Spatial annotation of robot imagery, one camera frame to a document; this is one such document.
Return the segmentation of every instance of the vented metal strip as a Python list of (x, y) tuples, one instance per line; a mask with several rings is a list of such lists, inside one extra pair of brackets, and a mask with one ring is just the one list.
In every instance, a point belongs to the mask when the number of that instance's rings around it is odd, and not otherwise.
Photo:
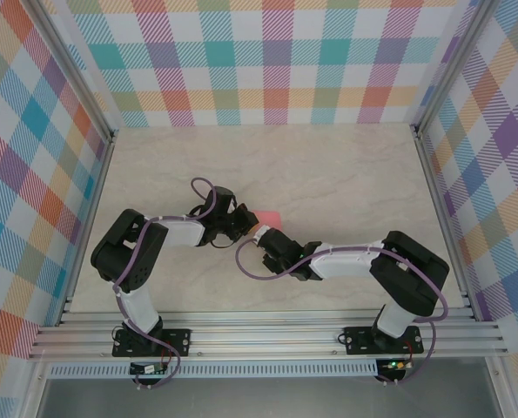
[[(128, 361), (52, 363), (49, 379), (128, 379)], [(360, 377), (375, 376), (375, 360), (184, 361), (177, 378)]]

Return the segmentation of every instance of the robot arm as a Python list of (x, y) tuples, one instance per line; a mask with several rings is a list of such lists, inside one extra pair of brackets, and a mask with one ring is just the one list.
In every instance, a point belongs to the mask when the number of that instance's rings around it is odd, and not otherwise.
[(415, 318), (430, 316), (438, 300), (434, 290), (418, 274), (384, 254), (384, 250), (409, 260), (438, 290), (444, 286), (449, 271), (446, 261), (405, 233), (396, 231), (383, 240), (353, 246), (363, 249), (353, 252), (341, 251), (350, 246), (333, 246), (320, 241), (301, 246), (268, 226), (262, 226), (253, 241), (265, 250), (263, 264), (273, 273), (282, 273), (304, 258), (310, 258), (290, 274), (298, 280), (372, 275), (393, 298), (382, 308), (373, 325), (372, 334), (379, 346), (384, 346), (388, 338), (400, 338)]
[[(203, 218), (198, 213), (206, 213), (212, 206), (212, 191), (205, 203), (195, 207), (182, 219), (162, 219), (149, 225), (144, 239), (138, 243), (143, 225), (148, 220), (142, 213), (126, 209), (119, 215), (107, 234), (98, 243), (91, 256), (91, 264), (100, 277), (115, 283), (125, 270), (136, 244), (139, 245), (135, 259), (125, 279), (119, 284), (118, 297), (130, 321), (144, 333), (160, 340), (162, 320), (152, 306), (149, 287), (146, 283), (162, 248), (171, 246), (205, 246), (213, 243), (217, 235), (224, 234), (233, 242), (258, 224), (257, 218), (244, 204), (238, 206), (233, 193), (220, 186), (215, 186), (216, 205)], [(140, 346), (151, 346), (145, 337), (129, 329), (129, 322), (123, 328)]]

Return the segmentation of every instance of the metal frame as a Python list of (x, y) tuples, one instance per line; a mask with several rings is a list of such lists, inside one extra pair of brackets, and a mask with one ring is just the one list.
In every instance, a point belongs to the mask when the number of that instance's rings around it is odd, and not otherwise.
[(86, 112), (98, 130), (98, 133), (102, 138), (106, 138), (107, 141), (111, 141), (111, 137), (113, 136), (115, 129), (106, 121), (100, 106), (91, 92), (91, 89), (84, 81), (81, 71), (75, 64), (73, 56), (57, 32), (57, 29), (51, 21), (46, 9), (38, 0), (22, 0), (22, 4), (26, 12), (29, 14), (30, 19), (38, 28), (40, 35), (42, 35), (42, 38), (48, 44), (51, 55), (56, 59), (56, 62), (59, 64), (65, 78), (67, 78), (71, 84), (74, 92), (77, 93), (80, 103), (86, 109)]
[(493, 17), (500, 3), (501, 0), (480, 0), (466, 33), (454, 51), (453, 56), (450, 58), (444, 76), (439, 85), (434, 89), (433, 96), (429, 99), (425, 113), (420, 119), (418, 132), (420, 132), (421, 136), (431, 125), (431, 122), (433, 122), (444, 104), (444, 100), (452, 89), (454, 81), (463, 70), (464, 65), (477, 44), (477, 40), (481, 36), (481, 33), (483, 33), (489, 20), (491, 20), (491, 17)]
[[(518, 408), (507, 373), (508, 364), (504, 362), (503, 357), (508, 354), (506, 343), (496, 323), (478, 321), (481, 318), (481, 312), (476, 303), (472, 305), (472, 301), (475, 302), (474, 290), (466, 279), (466, 267), (454, 242), (453, 230), (438, 193), (427, 149), (422, 138), (416, 134), (417, 131), (424, 132), (438, 113), (455, 78), (466, 63), (477, 38), (487, 21), (493, 16), (499, 2), (499, 0), (489, 0), (480, 3), (460, 47), (447, 68), (445, 77), (427, 106), (419, 128), (413, 129), (413, 135), (465, 305), (463, 308), (451, 309), (449, 317), (436, 324), (437, 342), (434, 357), (486, 358), (503, 414), (508, 417), (518, 417)], [(124, 379), (127, 377), (125, 365), (128, 361), (111, 357), (113, 344), (111, 331), (122, 320), (119, 313), (70, 312), (71, 300), (113, 153), (111, 129), (105, 122), (93, 95), (86, 87), (78, 68), (74, 65), (71, 54), (60, 41), (44, 8), (40, 6), (38, 0), (24, 0), (24, 6), (33, 20), (47, 32), (44, 33), (44, 39), (52, 48), (52, 53), (56, 55), (67, 78), (72, 81), (91, 118), (98, 123), (99, 130), (109, 140), (102, 171), (80, 239), (79, 250), (71, 269), (63, 312), (57, 315), (56, 327), (40, 328), (31, 351), (30, 388), (19, 416), (36, 416), (47, 380), (72, 377), (73, 374), (78, 378), (79, 373), (83, 378)], [(372, 325), (377, 313), (376, 310), (340, 310), (161, 313), (161, 316), (165, 327), (187, 327), (192, 330), (190, 355), (183, 359), (186, 370), (191, 370), (188, 373), (191, 376), (182, 373), (179, 377), (211, 377), (211, 374), (214, 374), (213, 377), (231, 377), (219, 375), (224, 373), (220, 373), (219, 370), (224, 370), (224, 366), (233, 364), (248, 367), (267, 364), (271, 366), (270, 372), (266, 373), (268, 375), (272, 372), (272, 365), (275, 371), (285, 370), (276, 368), (277, 365), (280, 367), (313, 365), (313, 373), (308, 375), (354, 373), (358, 370), (357, 367), (360, 367), (359, 364), (372, 365), (374, 360), (389, 356), (347, 356), (345, 348), (337, 341), (337, 336), (343, 327)], [(430, 327), (421, 324), (420, 329), (423, 339), (429, 341), (432, 336)], [(424, 357), (424, 354), (419, 354), (417, 357)], [(159, 358), (130, 360), (159, 361)], [(315, 365), (319, 367), (317, 371), (314, 369)], [(342, 366), (348, 367), (348, 371), (342, 372), (341, 368), (338, 369)], [(110, 370), (115, 370), (116, 373), (108, 373)]]
[[(364, 309), (160, 315), (164, 327), (192, 330), (191, 349), (183, 359), (185, 362), (349, 359), (337, 336), (344, 327), (373, 325), (377, 313)], [(121, 361), (111, 357), (111, 331), (122, 319), (120, 313), (64, 313), (59, 327), (40, 329), (30, 357), (50, 362)], [(420, 324), (420, 330), (423, 339), (429, 341), (429, 325)], [(506, 352), (498, 326), (476, 321), (470, 307), (451, 309), (449, 317), (437, 325), (435, 357), (485, 357)], [(354, 356), (391, 357), (388, 354)], [(146, 360), (159, 361), (159, 358)]]
[[(41, 0), (24, 0), (40, 3)], [(102, 72), (99, 70), (98, 65), (96, 64), (96, 60), (92, 56), (91, 50), (86, 43), (84, 36), (79, 29), (77, 22), (75, 21), (75, 17), (71, 13), (71, 9), (67, 4), (66, 0), (52, 0), (53, 5), (56, 8), (57, 14), (61, 18), (61, 21), (69, 32), (69, 36), (71, 37), (72, 42), (77, 47), (78, 54), (83, 59), (84, 64), (86, 65), (86, 69), (88, 73), (91, 75), (92, 82), (96, 85), (99, 93), (102, 96), (102, 99), (105, 101), (105, 104), (108, 108), (108, 115), (110, 117), (110, 121), (115, 124), (115, 128), (119, 129), (122, 126), (125, 126), (123, 116), (121, 115), (121, 111), (118, 109), (118, 105), (116, 104), (113, 96), (111, 95), (108, 84), (104, 80), (104, 76)]]
[(441, 38), (439, 39), (439, 43), (434, 49), (433, 58), (431, 59), (431, 62), (427, 66), (427, 69), (423, 73), (423, 77), (421, 78), (418, 84), (417, 92), (415, 93), (415, 99), (409, 105), (409, 109), (407, 110), (406, 117), (404, 118), (404, 120), (413, 121), (415, 119), (415, 115), (417, 114), (417, 111), (421, 106), (423, 98), (425, 97), (425, 93), (431, 85), (431, 81), (434, 78), (434, 74), (439, 69), (441, 59), (446, 54), (446, 51), (450, 46), (450, 43), (452, 42), (456, 29), (460, 26), (461, 20), (469, 7), (470, 1), (471, 0), (458, 0), (456, 2), (455, 7), (453, 8), (452, 13), (450, 14), (450, 18), (446, 23), (445, 30), (442, 32)]

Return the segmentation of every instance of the colorful checkered wall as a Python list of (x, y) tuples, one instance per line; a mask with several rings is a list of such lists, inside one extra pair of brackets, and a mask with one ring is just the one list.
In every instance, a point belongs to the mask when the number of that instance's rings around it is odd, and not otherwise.
[(423, 116), (423, 113), (425, 113), (425, 110), (427, 109), (427, 104), (429, 103), (429, 100), (433, 96), (434, 89), (439, 85), (442, 78), (444, 77), (444, 74), (448, 68), (448, 64), (450, 62), (450, 58), (454, 55), (456, 52), (457, 47), (461, 43), (461, 38), (466, 33), (466, 30), (468, 29), (469, 25), (471, 24), (472, 17), (474, 16), (475, 11), (477, 10), (477, 6), (481, 0), (470, 0), (469, 6), (466, 8), (464, 15), (461, 18), (460, 24), (456, 28), (456, 31), (454, 33), (454, 36), (452, 37), (452, 40), (450, 41), (450, 44), (447, 47), (446, 52), (442, 56), (441, 61), (439, 62), (439, 65), (434, 72), (433, 78), (431, 78), (431, 83), (428, 86), (425, 95), (423, 96), (423, 99), (421, 100), (421, 104), (419, 108), (417, 109), (417, 112), (415, 113), (415, 116), (413, 120), (408, 121), (413, 125), (417, 125), (420, 122), (421, 117)]
[(128, 126), (402, 122), (459, 3), (67, 1)]
[(60, 308), (103, 151), (22, 5), (0, 0), (0, 417)]
[(518, 376), (518, 0), (502, 0), (428, 134), (469, 279)]

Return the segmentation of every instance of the marble-patterned floor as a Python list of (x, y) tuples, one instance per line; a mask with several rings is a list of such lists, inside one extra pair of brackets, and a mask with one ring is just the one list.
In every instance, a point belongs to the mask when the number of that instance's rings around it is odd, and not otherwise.
[[(285, 125), (121, 130), (71, 310), (115, 312), (111, 286), (90, 254), (127, 207), (148, 216), (200, 203), (189, 182), (206, 177), (251, 210), (278, 211), (301, 244), (359, 244), (401, 230), (442, 258), (446, 247), (407, 125)], [(235, 247), (164, 250), (150, 279), (159, 311), (379, 308), (388, 296), (372, 277), (259, 282), (235, 265)], [(242, 261), (269, 275), (256, 247)], [(452, 273), (444, 287), (461, 307)]]

